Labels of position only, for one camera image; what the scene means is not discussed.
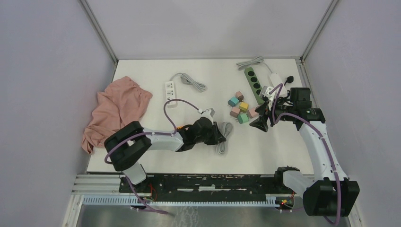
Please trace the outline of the pink charger plug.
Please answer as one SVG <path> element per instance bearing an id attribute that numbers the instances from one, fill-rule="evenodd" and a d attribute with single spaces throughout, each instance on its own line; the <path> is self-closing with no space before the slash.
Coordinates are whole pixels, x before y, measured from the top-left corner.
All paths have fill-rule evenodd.
<path id="1" fill-rule="evenodd" d="M 230 110 L 229 115 L 231 117 L 237 118 L 239 116 L 239 114 L 241 113 L 241 110 L 238 107 L 232 107 L 232 109 Z"/>

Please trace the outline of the yellow charger plug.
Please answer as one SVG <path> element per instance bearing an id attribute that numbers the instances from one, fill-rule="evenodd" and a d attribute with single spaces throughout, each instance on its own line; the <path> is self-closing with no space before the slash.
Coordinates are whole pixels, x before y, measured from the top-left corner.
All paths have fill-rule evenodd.
<path id="1" fill-rule="evenodd" d="M 246 113 L 249 108 L 249 104 L 246 102 L 240 102 L 238 108 L 241 112 Z"/>

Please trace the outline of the green plug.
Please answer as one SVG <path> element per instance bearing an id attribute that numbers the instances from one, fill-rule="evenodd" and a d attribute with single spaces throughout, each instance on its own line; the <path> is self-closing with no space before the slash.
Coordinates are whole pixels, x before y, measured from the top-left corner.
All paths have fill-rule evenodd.
<path id="1" fill-rule="evenodd" d="M 244 124 L 244 123 L 249 122 L 249 117 L 248 117 L 248 115 L 245 114 L 245 113 L 240 113 L 240 114 L 237 116 L 237 120 L 238 120 L 238 122 L 239 122 L 240 124 Z"/>

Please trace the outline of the green power strip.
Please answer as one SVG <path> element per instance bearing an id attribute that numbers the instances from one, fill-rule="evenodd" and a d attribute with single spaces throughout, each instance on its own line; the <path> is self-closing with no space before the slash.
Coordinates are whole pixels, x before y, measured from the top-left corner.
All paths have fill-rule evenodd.
<path id="1" fill-rule="evenodd" d="M 252 90 L 253 96 L 256 99 L 257 104 L 262 105 L 264 103 L 263 99 L 260 97 L 260 92 L 262 90 L 262 87 L 259 83 L 259 80 L 258 80 L 253 68 L 252 67 L 245 68 L 244 74 L 245 74 L 248 84 Z"/>

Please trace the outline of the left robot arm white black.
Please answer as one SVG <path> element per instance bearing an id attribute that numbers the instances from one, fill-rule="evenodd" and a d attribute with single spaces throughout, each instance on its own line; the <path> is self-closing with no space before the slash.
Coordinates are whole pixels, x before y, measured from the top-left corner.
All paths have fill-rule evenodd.
<path id="1" fill-rule="evenodd" d="M 105 162 L 112 165 L 115 171 L 123 173 L 135 191 L 144 192 L 149 180 L 139 159 L 146 151 L 183 152 L 199 143 L 212 146 L 226 140 L 217 123 L 206 117 L 172 132 L 150 130 L 133 121 L 105 140 Z"/>

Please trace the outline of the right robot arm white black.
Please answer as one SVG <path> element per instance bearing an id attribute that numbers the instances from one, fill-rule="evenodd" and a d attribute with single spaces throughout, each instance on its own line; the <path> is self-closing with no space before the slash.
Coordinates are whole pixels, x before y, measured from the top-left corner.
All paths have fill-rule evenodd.
<path id="1" fill-rule="evenodd" d="M 256 108 L 258 119 L 250 126 L 267 131 L 279 121 L 292 122 L 307 147 L 314 179 L 304 176 L 296 167 L 278 167 L 274 174 L 274 189 L 279 193 L 291 189 L 299 195 L 308 216 L 347 217 L 360 187 L 349 179 L 335 157 L 321 109 L 312 107 L 309 88 L 291 88 L 288 104 L 280 97 L 280 88 L 280 85 L 265 86 L 256 91 L 262 104 Z"/>

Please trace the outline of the pink charger plug end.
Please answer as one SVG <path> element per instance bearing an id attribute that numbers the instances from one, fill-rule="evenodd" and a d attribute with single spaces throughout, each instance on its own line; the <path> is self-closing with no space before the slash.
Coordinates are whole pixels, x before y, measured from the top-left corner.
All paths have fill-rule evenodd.
<path id="1" fill-rule="evenodd" d="M 244 100 L 244 95 L 242 94 L 241 91 L 237 91 L 237 92 L 235 93 L 235 97 L 236 97 L 240 102 L 242 102 L 242 101 Z"/>

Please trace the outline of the teal usb charger plug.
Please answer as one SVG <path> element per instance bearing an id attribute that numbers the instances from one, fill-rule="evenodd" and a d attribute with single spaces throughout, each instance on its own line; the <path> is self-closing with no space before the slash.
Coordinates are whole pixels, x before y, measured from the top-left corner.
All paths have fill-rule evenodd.
<path id="1" fill-rule="evenodd" d="M 233 96 L 228 100 L 227 103 L 228 103 L 229 106 L 235 107 L 235 106 L 237 106 L 239 104 L 239 102 L 240 102 L 239 99 L 236 98 L 235 96 Z"/>

